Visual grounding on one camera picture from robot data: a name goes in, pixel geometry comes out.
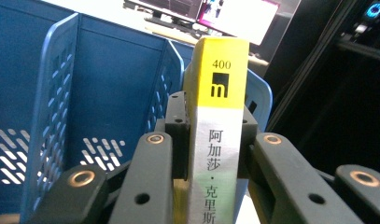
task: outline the computer screen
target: computer screen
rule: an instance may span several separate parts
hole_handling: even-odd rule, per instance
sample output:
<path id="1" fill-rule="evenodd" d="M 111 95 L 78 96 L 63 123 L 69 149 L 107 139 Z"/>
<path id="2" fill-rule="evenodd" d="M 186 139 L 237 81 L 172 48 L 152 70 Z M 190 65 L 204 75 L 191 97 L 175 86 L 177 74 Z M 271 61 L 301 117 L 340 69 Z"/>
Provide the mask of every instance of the computer screen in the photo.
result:
<path id="1" fill-rule="evenodd" d="M 196 22 L 203 0 L 125 0 L 183 21 Z"/>
<path id="2" fill-rule="evenodd" d="M 264 0 L 204 0 L 197 22 L 260 45 L 278 8 Z"/>

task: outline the book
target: book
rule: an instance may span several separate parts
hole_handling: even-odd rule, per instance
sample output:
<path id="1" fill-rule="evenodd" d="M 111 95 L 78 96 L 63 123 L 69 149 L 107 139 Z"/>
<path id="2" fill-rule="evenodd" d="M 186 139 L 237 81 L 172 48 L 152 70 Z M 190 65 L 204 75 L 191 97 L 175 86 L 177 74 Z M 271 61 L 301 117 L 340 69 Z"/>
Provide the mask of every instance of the book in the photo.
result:
<path id="1" fill-rule="evenodd" d="M 184 75 L 190 116 L 187 223 L 233 223 L 249 43 L 207 36 Z"/>

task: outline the blue light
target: blue light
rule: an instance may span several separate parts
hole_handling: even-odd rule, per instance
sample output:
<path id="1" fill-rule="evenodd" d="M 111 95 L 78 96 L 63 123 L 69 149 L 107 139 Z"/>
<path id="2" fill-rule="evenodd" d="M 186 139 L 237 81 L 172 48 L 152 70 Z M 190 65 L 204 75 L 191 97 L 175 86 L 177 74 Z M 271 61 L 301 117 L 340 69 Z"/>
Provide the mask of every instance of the blue light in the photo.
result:
<path id="1" fill-rule="evenodd" d="M 374 19 L 380 14 L 380 3 L 371 5 L 367 10 L 367 16 Z"/>

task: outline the blue bin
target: blue bin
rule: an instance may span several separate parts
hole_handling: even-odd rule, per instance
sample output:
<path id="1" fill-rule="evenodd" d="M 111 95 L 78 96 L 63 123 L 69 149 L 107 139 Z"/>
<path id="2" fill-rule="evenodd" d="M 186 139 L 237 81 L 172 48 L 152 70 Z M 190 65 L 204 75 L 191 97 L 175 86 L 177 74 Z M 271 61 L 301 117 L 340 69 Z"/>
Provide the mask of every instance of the blue bin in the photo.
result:
<path id="1" fill-rule="evenodd" d="M 192 51 L 44 2 L 0 0 L 0 215 L 27 220 L 73 166 L 129 161 L 181 90 Z M 263 129 L 269 86 L 249 71 L 246 95 Z"/>

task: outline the black letter m logo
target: black letter m logo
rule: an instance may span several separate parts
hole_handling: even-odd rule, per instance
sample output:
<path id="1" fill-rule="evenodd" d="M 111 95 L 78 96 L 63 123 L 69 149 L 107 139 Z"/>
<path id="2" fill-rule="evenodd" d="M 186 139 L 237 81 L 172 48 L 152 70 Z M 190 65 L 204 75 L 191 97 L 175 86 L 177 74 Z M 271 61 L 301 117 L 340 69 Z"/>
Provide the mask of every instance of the black letter m logo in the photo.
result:
<path id="1" fill-rule="evenodd" d="M 227 73 L 213 73 L 211 96 L 221 97 L 224 93 L 224 98 L 227 98 L 229 79 L 230 75 Z"/>

